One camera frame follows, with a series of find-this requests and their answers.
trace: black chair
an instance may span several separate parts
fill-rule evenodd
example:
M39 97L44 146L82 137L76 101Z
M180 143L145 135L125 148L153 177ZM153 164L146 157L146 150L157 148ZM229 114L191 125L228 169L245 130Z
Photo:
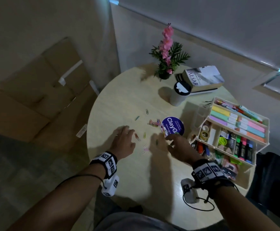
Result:
M280 156L257 154L254 178L246 198L263 213L270 210L280 217Z

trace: caesar book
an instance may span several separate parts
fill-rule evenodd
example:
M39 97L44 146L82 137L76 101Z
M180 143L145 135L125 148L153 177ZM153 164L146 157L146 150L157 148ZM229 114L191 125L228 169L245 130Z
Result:
M182 77L184 81L191 85L191 92L214 91L224 83L223 77L215 66L185 69Z

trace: white organizer shelf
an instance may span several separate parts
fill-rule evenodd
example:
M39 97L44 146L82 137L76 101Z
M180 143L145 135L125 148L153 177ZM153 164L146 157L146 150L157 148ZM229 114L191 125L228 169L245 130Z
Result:
M243 116L241 115L240 113L238 112L235 112L235 111L231 111L229 109L226 109L220 105L217 105L215 104L215 101L216 100L222 100L223 102L229 104L229 105L238 105L238 104L234 104L234 103L231 103L227 100L224 100L222 98L219 98L219 97L215 97L213 100L212 100L212 104L210 106L203 106L203 107L199 107L198 109L198 112L195 114L195 118L194 118L194 121L193 121L193 124L191 125L191 130L192 132L190 133L188 139L189 139L189 142L190 143L193 143L195 140L197 140L198 142L200 143L203 143L205 145L207 145L209 147L209 149L211 151L214 152L214 150L217 150L219 151L220 153L223 153L224 155L227 155L229 156L230 158L233 158L235 160L238 160L240 161L242 164L239 165L239 171L238 171L238 175L237 175L237 178L235 180L235 183L245 189L248 188L249 186L249 182L250 182L250 169L252 167L254 167L256 165L256 154L260 151L262 151L265 147L267 147L269 145L269 119L262 116L262 115L259 115L253 111L253 113L255 113L256 115L258 115L262 120L263 120L263 124L260 124L246 116ZM265 129L265 142L261 142L257 139L254 139L250 136L247 136L247 135L244 135L243 133L241 132L238 132L232 128L229 128L228 126L225 126L219 122L216 122L215 120L212 120L210 118L210 113L212 111L212 107L213 106L217 106L218 108L221 108L223 110L226 110L230 113L233 113L233 114L237 114L238 116L241 116L243 118L246 118L247 120L253 122L253 123L256 123L257 125L263 127ZM215 130L215 134L214 135L210 135L208 140L207 141L203 141L199 138L199 134L200 134L200 131L202 129L202 126L203 124L208 121L211 123L211 126L210 126L210 131L212 129ZM236 135L238 136L241 136L241 137L245 137L246 139L248 140L251 140L253 141L254 143L254 152L253 152L253 155L252 155L252 163L248 163L242 159L239 159L237 157L235 157L234 155L226 152L226 151L223 151L221 149L218 148L218 142L219 142L219 136L220 136L220 132L221 132L221 129L224 128L232 133L235 133Z

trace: purple sticker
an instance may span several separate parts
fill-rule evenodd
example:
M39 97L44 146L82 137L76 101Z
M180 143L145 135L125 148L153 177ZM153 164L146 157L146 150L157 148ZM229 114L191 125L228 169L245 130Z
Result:
M179 133L180 135L184 134L185 128L181 120L176 117L167 117L162 121L162 125L165 130L168 132L167 135Z

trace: black plant pot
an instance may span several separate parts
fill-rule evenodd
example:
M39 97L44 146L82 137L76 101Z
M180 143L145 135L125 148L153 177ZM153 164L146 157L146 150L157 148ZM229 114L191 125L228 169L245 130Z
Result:
M160 77L161 79L168 79L170 76L171 76L171 75L170 75L169 73L167 73L167 72L164 72L164 73L160 73L160 74L159 74L159 77Z

